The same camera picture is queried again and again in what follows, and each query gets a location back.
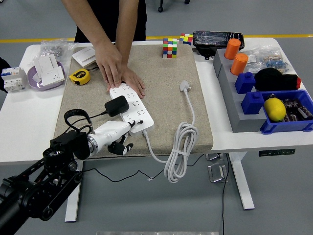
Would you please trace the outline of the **person's right hand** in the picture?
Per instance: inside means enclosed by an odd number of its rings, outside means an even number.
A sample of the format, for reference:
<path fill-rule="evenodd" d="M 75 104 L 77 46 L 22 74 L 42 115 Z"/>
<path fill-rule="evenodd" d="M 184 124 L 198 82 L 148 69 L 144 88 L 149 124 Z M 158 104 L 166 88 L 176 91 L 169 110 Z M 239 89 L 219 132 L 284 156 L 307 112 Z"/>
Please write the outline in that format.
<path fill-rule="evenodd" d="M 100 41 L 94 44 L 97 65 L 108 89 L 118 88 L 121 84 L 122 56 L 111 42 Z"/>

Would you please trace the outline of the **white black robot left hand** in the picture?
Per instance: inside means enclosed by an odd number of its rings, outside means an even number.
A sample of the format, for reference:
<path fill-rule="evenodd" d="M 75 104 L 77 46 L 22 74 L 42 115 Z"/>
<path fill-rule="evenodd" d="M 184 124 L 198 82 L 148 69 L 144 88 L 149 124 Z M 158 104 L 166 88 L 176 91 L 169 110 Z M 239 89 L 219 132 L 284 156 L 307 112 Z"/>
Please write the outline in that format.
<path fill-rule="evenodd" d="M 100 152 L 103 146 L 109 146 L 127 134 L 132 127 L 142 124 L 143 120 L 123 121 L 107 121 L 98 127 L 94 134 L 88 134 L 88 144 L 90 155 L 93 156 Z"/>

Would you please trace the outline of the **person's left hand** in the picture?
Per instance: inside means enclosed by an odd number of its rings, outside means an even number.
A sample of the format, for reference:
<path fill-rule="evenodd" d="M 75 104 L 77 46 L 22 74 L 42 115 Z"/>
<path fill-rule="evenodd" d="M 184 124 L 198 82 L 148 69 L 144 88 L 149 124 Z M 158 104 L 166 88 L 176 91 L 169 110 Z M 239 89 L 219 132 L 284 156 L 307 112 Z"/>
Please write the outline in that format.
<path fill-rule="evenodd" d="M 146 87 L 141 78 L 127 66 L 122 66 L 121 73 L 122 81 L 129 85 L 140 99 L 143 99 Z"/>

